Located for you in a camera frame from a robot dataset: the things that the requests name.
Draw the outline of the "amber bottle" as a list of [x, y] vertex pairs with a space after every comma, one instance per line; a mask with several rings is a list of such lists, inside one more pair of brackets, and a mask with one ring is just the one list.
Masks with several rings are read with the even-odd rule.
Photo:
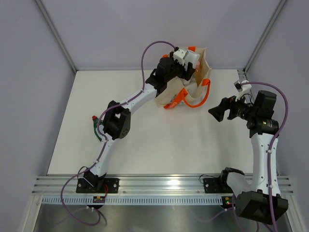
[[201, 70], [202, 70], [202, 66], [201, 66], [200, 61], [198, 61], [196, 65], [196, 72], [200, 72]]

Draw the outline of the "white bottle black cap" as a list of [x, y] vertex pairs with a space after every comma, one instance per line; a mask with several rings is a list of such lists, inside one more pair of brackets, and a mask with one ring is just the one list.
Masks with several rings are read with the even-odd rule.
[[186, 66], [188, 66], [189, 63], [191, 63], [192, 68], [196, 69], [199, 64], [199, 58], [200, 58], [200, 54], [190, 49], [187, 49], [183, 60]]

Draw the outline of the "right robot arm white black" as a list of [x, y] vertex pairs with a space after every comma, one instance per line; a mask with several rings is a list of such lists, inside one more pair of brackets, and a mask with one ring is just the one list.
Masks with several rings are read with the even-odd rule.
[[288, 209], [288, 200], [281, 197], [277, 181], [276, 147], [279, 123], [272, 119], [276, 94], [260, 90], [254, 103], [246, 103], [245, 97], [223, 98], [218, 106], [208, 110], [221, 122], [225, 111], [228, 119], [239, 117], [247, 122], [253, 148], [253, 179], [248, 183], [244, 172], [226, 167], [216, 178], [222, 191], [232, 191], [236, 198], [236, 215], [274, 225]]

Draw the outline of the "white bottle text label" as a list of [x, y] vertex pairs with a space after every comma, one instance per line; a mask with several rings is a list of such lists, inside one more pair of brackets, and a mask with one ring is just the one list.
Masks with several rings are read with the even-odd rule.
[[190, 95], [193, 95], [197, 90], [197, 84], [195, 82], [189, 83], [185, 85], [184, 88]]

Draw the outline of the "green dish soap bottle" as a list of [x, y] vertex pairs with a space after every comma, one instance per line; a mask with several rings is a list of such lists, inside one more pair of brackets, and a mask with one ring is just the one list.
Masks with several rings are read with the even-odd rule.
[[98, 140], [101, 142], [102, 137], [101, 135], [98, 134], [98, 125], [103, 125], [103, 121], [99, 120], [97, 116], [92, 116], [92, 121], [93, 121], [93, 127], [94, 127], [94, 134], [98, 138]]

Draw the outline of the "canvas bag orange handles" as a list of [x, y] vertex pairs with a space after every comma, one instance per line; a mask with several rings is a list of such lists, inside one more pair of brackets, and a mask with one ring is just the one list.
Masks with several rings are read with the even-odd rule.
[[169, 81], [163, 93], [155, 98], [158, 107], [172, 109], [185, 104], [190, 108], [197, 108], [202, 106], [208, 98], [211, 87], [211, 68], [206, 61], [207, 48], [187, 46], [182, 47], [182, 50], [190, 50], [199, 54], [197, 68], [188, 81], [178, 77]]

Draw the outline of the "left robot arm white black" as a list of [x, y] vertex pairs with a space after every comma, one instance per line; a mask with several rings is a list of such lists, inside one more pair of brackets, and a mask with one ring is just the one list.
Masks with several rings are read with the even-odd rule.
[[142, 90], [121, 102], [111, 101], [104, 116], [98, 118], [97, 134], [101, 137], [101, 151], [93, 164], [78, 180], [77, 193], [100, 193], [107, 191], [105, 176], [108, 164], [117, 143], [125, 138], [131, 126], [131, 116], [148, 101], [158, 97], [167, 88], [167, 83], [175, 77], [190, 80], [199, 61], [181, 58], [161, 58]]

